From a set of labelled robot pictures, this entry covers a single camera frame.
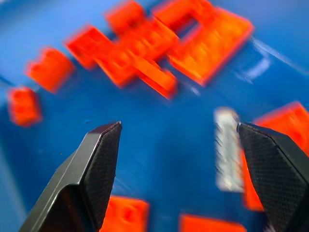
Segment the grey building brick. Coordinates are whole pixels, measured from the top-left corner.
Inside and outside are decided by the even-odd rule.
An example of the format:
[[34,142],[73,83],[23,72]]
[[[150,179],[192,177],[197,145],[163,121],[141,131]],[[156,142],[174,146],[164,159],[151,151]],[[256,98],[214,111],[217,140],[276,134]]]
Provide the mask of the grey building brick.
[[242,193],[244,190],[238,124],[239,116],[231,108],[220,107],[214,111],[216,185],[221,191]]

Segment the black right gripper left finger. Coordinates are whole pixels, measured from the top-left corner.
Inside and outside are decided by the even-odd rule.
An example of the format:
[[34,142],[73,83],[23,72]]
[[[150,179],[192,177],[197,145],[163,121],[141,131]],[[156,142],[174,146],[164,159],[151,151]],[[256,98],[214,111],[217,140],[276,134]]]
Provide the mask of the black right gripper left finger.
[[122,124],[88,132],[56,169],[19,232],[99,232],[115,179]]

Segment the small orange plastic block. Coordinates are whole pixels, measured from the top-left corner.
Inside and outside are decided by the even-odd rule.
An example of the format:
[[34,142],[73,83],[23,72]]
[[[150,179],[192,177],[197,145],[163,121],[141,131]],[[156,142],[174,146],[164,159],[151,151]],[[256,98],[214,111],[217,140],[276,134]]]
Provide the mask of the small orange plastic block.
[[29,127],[42,120],[37,94],[29,87],[14,87],[8,91],[10,120],[21,127]]

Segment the flat orange plastic part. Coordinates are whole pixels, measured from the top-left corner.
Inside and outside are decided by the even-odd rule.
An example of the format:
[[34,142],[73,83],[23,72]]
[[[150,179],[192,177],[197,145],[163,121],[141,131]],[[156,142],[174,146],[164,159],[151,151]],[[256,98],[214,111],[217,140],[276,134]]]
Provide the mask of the flat orange plastic part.
[[129,84],[137,73],[137,58],[158,60],[178,41],[179,37],[159,20],[151,18],[129,29],[111,45],[100,46],[95,62],[118,87]]

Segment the blue plastic bin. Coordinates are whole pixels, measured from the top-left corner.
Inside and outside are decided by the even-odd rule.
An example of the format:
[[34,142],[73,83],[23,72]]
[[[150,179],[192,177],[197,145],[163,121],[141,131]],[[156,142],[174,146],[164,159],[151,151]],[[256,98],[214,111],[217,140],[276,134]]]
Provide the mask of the blue plastic bin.
[[[121,121],[113,194],[150,204],[148,232],[178,232],[180,214],[230,220],[263,232],[266,217],[238,193],[216,186],[213,112],[234,109],[253,121],[292,101],[309,110],[309,0],[211,0],[249,19],[253,36],[205,87],[173,68],[177,94],[165,99],[141,80],[115,86],[99,69],[75,63],[52,94],[26,65],[45,47],[92,24],[113,38],[103,15],[123,0],[0,0],[0,232],[18,232],[58,166],[97,126]],[[8,91],[29,87],[42,120],[9,117]]]

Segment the long orange bar part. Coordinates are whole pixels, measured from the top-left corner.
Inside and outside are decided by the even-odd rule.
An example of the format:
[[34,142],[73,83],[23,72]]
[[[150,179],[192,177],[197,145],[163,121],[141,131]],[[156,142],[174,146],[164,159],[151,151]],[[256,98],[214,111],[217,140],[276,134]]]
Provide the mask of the long orange bar part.
[[139,78],[166,99],[177,93],[177,78],[170,71],[162,70],[155,61],[137,57],[134,67]]

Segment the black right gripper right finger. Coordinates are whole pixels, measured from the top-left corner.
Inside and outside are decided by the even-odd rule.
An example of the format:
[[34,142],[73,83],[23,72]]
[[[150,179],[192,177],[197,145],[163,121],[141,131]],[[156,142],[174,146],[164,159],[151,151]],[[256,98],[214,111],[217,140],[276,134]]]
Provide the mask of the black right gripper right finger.
[[275,232],[309,232],[309,157],[287,135],[251,123],[237,129],[253,187]]

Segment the large orange frame part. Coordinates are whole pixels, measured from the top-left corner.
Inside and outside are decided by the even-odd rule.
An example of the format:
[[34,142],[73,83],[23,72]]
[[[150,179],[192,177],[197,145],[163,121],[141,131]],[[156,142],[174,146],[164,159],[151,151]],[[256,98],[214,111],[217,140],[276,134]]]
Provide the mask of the large orange frame part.
[[219,72],[254,31],[254,25],[248,19],[207,0],[170,0],[152,13],[174,32],[193,19],[198,22],[197,27],[172,48],[169,61],[201,86]]

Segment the orange block with hole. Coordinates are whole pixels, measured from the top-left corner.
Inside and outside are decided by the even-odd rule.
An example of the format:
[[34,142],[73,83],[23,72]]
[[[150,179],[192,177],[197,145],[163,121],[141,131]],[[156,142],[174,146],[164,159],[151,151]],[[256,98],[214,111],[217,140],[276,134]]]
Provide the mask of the orange block with hole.
[[111,196],[99,232],[147,232],[149,209],[143,200]]

